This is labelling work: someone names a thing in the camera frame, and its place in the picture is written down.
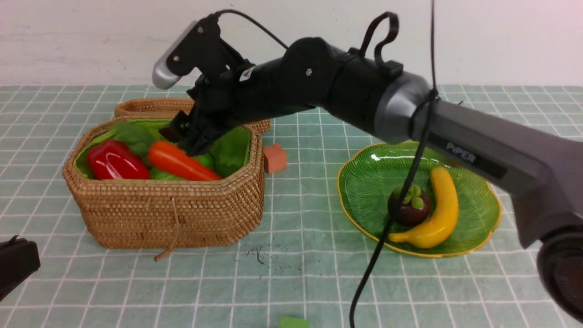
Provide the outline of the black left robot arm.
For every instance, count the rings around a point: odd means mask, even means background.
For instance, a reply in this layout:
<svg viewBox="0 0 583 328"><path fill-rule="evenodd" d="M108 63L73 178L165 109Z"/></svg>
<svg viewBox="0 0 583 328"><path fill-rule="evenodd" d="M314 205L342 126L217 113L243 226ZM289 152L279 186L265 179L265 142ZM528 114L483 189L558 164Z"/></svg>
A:
<svg viewBox="0 0 583 328"><path fill-rule="evenodd" d="M18 235L0 243L0 300L41 267L38 246Z"/></svg>

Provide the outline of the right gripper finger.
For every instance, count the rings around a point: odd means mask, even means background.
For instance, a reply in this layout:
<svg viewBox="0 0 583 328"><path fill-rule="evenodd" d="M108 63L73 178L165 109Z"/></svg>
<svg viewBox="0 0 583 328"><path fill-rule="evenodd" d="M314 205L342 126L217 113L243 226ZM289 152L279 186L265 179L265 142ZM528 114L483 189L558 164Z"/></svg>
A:
<svg viewBox="0 0 583 328"><path fill-rule="evenodd" d="M178 112L159 133L188 156L204 155L233 127L220 118L199 112Z"/></svg>

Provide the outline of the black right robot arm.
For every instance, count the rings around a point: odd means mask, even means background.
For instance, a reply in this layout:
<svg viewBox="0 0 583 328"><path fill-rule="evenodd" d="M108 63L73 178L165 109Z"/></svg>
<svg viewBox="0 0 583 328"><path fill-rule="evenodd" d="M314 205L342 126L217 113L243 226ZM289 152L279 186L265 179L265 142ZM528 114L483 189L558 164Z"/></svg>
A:
<svg viewBox="0 0 583 328"><path fill-rule="evenodd" d="M195 116L176 128L189 155L207 152L237 125L321 107L391 144L420 141L506 191L520 244L541 241L537 266L545 289L582 320L582 143L437 101L428 116L429 84L390 62L342 51L319 37L292 43L281 58L253 65L220 37L176 41L153 67L156 87L168 89L193 69Z"/></svg>

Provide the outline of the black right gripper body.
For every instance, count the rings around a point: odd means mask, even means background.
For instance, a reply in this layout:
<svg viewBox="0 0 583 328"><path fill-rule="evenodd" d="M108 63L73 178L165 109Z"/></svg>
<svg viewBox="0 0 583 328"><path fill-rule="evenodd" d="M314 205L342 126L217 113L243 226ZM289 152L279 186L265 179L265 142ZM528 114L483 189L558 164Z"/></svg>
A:
<svg viewBox="0 0 583 328"><path fill-rule="evenodd" d="M246 62L228 70L217 83L201 76L188 91L194 100L188 114L189 131L227 132L250 125L259 133L269 131L271 120L315 108L314 104L287 99L281 59L260 65Z"/></svg>

